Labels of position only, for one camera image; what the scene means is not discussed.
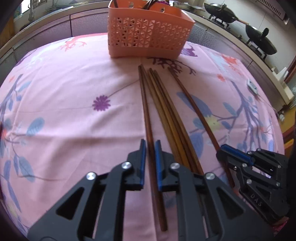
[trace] white countertop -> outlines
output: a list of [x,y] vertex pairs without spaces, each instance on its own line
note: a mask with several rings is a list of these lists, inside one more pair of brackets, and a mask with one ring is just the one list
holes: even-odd
[[249,47],[247,47],[243,42],[241,42],[239,39],[237,39],[235,36],[233,36],[231,33],[227,32],[223,28],[215,25],[214,23],[197,16],[195,14],[186,12],[191,18],[193,18],[196,22],[199,22],[208,28],[214,30],[215,32],[221,34],[223,37],[227,38],[229,41],[231,41],[233,44],[235,44],[238,48],[240,48],[244,53],[246,53],[266,74],[266,76],[270,79],[271,83],[276,87],[278,92],[280,93],[281,97],[283,98],[284,102],[286,104],[289,104],[293,98],[294,95],[289,89],[289,87],[286,85],[286,83],[280,83],[277,78],[273,75],[272,71],[266,66],[266,64],[251,50]]

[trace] purple flower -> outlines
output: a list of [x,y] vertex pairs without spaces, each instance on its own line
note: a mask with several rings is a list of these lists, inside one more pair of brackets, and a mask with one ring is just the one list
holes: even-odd
[[108,97],[105,95],[101,95],[100,97],[96,97],[93,103],[94,110],[97,111],[105,111],[106,109],[111,106],[109,104],[110,100],[108,100]]
[[194,48],[191,46],[190,49],[183,48],[181,51],[181,54],[192,56],[192,57],[198,57],[193,51],[194,51]]

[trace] stove burner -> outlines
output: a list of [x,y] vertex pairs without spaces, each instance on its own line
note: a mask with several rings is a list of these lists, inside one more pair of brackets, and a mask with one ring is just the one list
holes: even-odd
[[259,51],[261,50],[259,47],[256,47],[252,44],[253,42],[249,39],[247,42],[246,42],[246,45],[255,53],[257,54],[258,57],[260,57],[263,61],[265,61],[266,57],[267,57],[267,54],[264,53],[263,51]]
[[230,27],[229,27],[229,24],[228,24],[228,23],[223,22],[221,19],[215,17],[214,15],[211,15],[211,16],[209,17],[209,20],[210,20],[211,22],[215,23],[216,25],[218,25],[218,26],[220,26],[220,27],[226,29],[227,31],[230,30]]

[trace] silver screw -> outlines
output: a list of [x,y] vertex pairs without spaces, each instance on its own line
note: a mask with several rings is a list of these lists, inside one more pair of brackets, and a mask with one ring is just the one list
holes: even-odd
[[205,175],[205,178],[208,179],[208,180],[213,180],[215,178],[215,174],[212,173],[212,172],[208,172],[206,175]]
[[173,170],[176,170],[180,167],[180,164],[178,162],[173,162],[171,165],[170,165],[170,168],[173,169]]
[[129,161],[126,161],[126,162],[121,164],[121,167],[123,169],[129,169],[129,168],[131,168],[131,163]]
[[88,174],[86,174],[87,180],[93,180],[95,178],[96,178],[96,174],[94,172],[89,172]]

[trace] white electronic device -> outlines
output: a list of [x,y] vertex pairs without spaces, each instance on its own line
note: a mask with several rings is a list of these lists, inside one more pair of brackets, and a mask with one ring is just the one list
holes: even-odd
[[247,80],[247,86],[248,86],[249,90],[253,93],[253,95],[255,95],[255,96],[258,95],[258,89],[250,79]]

